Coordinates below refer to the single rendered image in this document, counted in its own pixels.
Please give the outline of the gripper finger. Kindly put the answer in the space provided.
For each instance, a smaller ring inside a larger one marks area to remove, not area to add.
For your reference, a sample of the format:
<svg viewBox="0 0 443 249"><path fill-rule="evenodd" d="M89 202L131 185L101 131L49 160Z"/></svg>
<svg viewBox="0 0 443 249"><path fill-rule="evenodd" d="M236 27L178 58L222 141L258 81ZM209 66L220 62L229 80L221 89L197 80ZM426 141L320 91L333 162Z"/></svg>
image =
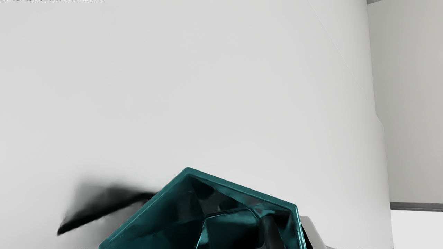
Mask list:
<svg viewBox="0 0 443 249"><path fill-rule="evenodd" d="M306 249L337 249L327 246L308 216L300 216Z"/></svg>

